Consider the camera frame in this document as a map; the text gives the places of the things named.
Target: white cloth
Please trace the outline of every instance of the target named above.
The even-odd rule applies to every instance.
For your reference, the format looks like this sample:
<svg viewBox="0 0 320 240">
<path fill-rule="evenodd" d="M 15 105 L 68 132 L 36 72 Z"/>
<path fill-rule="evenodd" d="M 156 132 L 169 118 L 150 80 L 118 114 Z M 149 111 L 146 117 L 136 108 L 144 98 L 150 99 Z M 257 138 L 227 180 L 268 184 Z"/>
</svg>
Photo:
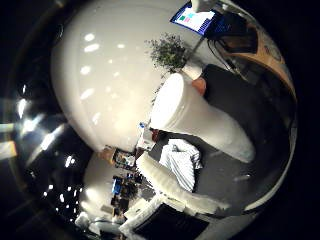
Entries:
<svg viewBox="0 0 320 240">
<path fill-rule="evenodd" d="M 163 146 L 159 163 L 170 169 L 181 187 L 193 191 L 194 169 L 202 168 L 199 150 L 183 139 L 170 139 Z"/>
</svg>

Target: monitor screen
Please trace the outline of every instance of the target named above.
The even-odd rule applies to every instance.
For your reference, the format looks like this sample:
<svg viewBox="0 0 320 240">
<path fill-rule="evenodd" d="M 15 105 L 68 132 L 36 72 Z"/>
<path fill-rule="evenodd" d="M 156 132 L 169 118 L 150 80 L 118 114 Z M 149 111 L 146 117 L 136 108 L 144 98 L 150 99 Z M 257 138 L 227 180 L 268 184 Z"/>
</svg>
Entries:
<svg viewBox="0 0 320 240">
<path fill-rule="evenodd" d="M 189 2 L 171 18 L 170 22 L 189 28 L 204 36 L 216 14 L 214 11 L 195 13 Z"/>
</svg>

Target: white wall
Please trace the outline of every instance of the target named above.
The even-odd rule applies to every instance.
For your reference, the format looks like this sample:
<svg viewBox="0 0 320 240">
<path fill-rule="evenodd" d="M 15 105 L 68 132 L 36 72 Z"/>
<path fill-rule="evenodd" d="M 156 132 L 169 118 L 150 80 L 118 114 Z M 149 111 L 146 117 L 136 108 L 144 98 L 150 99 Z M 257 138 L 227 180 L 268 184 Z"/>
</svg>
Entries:
<svg viewBox="0 0 320 240">
<path fill-rule="evenodd" d="M 163 81 L 144 40 L 180 35 L 191 46 L 200 36 L 169 22 L 185 0 L 100 0 L 88 3 L 64 30 L 52 53 L 58 101 L 71 125 L 94 150 L 106 144 L 132 151 L 138 124 Z M 204 42 L 197 52 L 219 65 Z"/>
<path fill-rule="evenodd" d="M 97 154 L 93 154 L 84 174 L 84 187 L 80 193 L 79 204 L 88 213 L 91 219 L 95 217 L 108 216 L 100 208 L 103 205 L 109 206 L 113 194 L 111 193 L 113 175 L 127 174 L 127 171 L 115 168 L 109 162 L 99 159 Z"/>
</svg>

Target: gray carpet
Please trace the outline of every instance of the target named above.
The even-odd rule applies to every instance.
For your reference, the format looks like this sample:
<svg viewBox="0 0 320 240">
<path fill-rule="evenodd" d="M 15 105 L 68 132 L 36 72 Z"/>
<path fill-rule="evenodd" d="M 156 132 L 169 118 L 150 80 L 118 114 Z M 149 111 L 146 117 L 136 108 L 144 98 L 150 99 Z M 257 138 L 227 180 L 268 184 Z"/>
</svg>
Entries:
<svg viewBox="0 0 320 240">
<path fill-rule="evenodd" d="M 201 139 L 165 133 L 150 152 L 159 160 L 170 138 L 182 138 L 201 152 L 204 168 L 196 170 L 195 191 L 231 204 L 226 215 L 241 214 L 277 182 L 289 158 L 289 137 L 275 107 L 253 85 L 214 65 L 204 69 L 205 99 L 236 119 L 256 148 L 250 164 L 224 154 Z"/>
</svg>

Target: desk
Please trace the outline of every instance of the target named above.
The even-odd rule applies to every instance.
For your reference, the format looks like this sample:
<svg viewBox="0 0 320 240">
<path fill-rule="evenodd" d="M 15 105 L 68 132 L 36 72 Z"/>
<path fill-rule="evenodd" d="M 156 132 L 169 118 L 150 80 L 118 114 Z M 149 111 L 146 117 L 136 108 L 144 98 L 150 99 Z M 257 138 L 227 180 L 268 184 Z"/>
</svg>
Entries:
<svg viewBox="0 0 320 240">
<path fill-rule="evenodd" d="M 245 58 L 267 68 L 280 78 L 296 100 L 296 93 L 290 79 L 290 73 L 275 43 L 259 26 L 250 23 L 248 24 L 248 27 L 254 28 L 257 31 L 258 50 L 256 53 L 229 53 L 221 46 L 218 47 L 219 51 L 224 56 Z"/>
</svg>

